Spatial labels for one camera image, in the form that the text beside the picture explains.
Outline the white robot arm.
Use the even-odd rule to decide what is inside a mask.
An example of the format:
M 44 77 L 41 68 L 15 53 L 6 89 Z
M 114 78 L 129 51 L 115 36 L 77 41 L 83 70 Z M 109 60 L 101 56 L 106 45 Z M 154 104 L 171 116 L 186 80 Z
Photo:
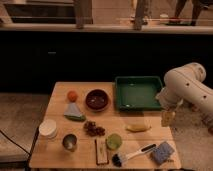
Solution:
M 172 113 L 183 101 L 201 110 L 202 122 L 213 135 L 213 89 L 203 81 L 205 68 L 196 62 L 173 68 L 164 75 L 165 86 L 156 95 L 161 107 Z

